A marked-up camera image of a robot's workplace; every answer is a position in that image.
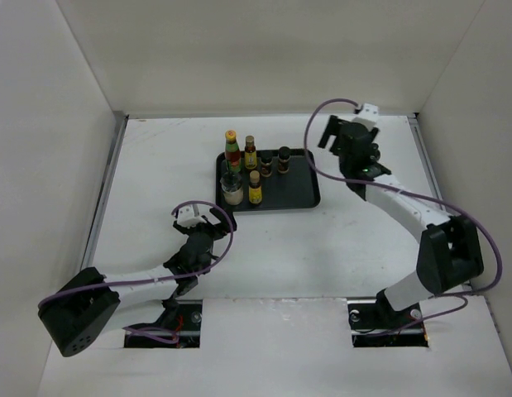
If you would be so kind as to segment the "glass pepper grinder black top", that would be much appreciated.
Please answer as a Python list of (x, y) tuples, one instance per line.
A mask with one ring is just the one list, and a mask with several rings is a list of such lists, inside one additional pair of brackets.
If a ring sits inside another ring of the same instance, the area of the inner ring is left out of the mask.
[(244, 198), (242, 177), (234, 171), (227, 171), (220, 179), (225, 202), (231, 206), (237, 206)]

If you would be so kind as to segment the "brown spice jar black lid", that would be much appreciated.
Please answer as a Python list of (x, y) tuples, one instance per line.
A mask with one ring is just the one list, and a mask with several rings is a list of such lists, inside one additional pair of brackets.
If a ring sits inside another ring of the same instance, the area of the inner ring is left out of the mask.
[(280, 174), (286, 174), (289, 171), (290, 156), (291, 156), (291, 150), (288, 146), (282, 146), (278, 150), (277, 170)]

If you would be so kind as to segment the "red chili sauce bottle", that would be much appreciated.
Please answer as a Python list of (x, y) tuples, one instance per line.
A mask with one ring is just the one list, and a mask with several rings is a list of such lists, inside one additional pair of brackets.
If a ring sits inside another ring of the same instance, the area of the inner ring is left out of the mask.
[(237, 143), (237, 133), (233, 130), (225, 132), (224, 155), (227, 169), (239, 174), (242, 170), (241, 151)]

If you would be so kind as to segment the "amber sauce bottle yellow label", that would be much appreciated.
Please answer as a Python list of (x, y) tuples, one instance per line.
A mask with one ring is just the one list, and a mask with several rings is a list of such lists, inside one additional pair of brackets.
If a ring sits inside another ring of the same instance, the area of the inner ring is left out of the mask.
[(252, 171), (257, 167), (257, 153), (255, 138), (252, 135), (246, 136), (244, 150), (244, 164), (247, 170)]

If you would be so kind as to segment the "dark label spice jar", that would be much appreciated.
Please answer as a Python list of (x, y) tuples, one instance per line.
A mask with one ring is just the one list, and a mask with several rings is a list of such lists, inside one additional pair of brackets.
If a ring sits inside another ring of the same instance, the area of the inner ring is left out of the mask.
[(273, 155), (271, 152), (261, 153), (261, 176), (270, 177), (272, 174)]

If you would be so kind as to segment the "white salt grinder black top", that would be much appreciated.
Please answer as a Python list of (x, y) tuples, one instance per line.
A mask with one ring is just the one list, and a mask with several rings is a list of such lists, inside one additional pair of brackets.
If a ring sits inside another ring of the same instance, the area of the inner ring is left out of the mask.
[(372, 164), (377, 163), (380, 159), (380, 150), (379, 146), (376, 143), (371, 143), (370, 145), (369, 158)]

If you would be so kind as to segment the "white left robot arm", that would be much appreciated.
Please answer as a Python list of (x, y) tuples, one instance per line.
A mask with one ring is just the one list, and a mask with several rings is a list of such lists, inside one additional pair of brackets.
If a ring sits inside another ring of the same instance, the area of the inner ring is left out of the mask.
[[(208, 205), (217, 219), (210, 222), (199, 212), (198, 200), (182, 203), (173, 211), (174, 229), (185, 243), (164, 264), (147, 271), (102, 274), (96, 268), (81, 270), (60, 291), (43, 299), (38, 316), (64, 357), (79, 354), (99, 335), (126, 329), (134, 337), (150, 338), (167, 345), (179, 344), (175, 321), (182, 323), (178, 298), (198, 283), (222, 259), (213, 254), (214, 242), (233, 239), (235, 213), (303, 210), (321, 200), (313, 153), (305, 148), (281, 147), (259, 151), (248, 146), (241, 156), (253, 155), (260, 162), (263, 200), (250, 201), (250, 170), (237, 173), (225, 155), (216, 160), (216, 200)], [(169, 332), (169, 338), (158, 337)]]

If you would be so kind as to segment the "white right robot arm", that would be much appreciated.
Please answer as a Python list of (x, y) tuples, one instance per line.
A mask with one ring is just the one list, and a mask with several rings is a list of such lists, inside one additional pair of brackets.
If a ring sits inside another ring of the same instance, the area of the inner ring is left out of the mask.
[(379, 130), (359, 122), (337, 123), (331, 146), (347, 187), (388, 213), (419, 244), (415, 270), (376, 295), (376, 321), (394, 327), (410, 307), (457, 287), (484, 270), (476, 225), (464, 215), (449, 215), (403, 194), (404, 187), (379, 163), (374, 142)]

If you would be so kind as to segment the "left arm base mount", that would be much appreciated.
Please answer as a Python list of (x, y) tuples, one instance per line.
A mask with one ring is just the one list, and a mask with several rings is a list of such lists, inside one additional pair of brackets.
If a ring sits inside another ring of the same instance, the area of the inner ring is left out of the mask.
[(131, 328), (138, 334), (126, 331), (123, 347), (141, 349), (190, 349), (199, 348), (203, 321), (203, 301), (174, 300), (168, 303), (154, 322), (137, 323)]

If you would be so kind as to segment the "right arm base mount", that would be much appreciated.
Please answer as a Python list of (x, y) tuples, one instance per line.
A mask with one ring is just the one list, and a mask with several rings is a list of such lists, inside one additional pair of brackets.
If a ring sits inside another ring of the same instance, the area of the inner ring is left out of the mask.
[(352, 301), (347, 306), (352, 345), (368, 347), (428, 347), (419, 304), (395, 314), (381, 314), (373, 301)]

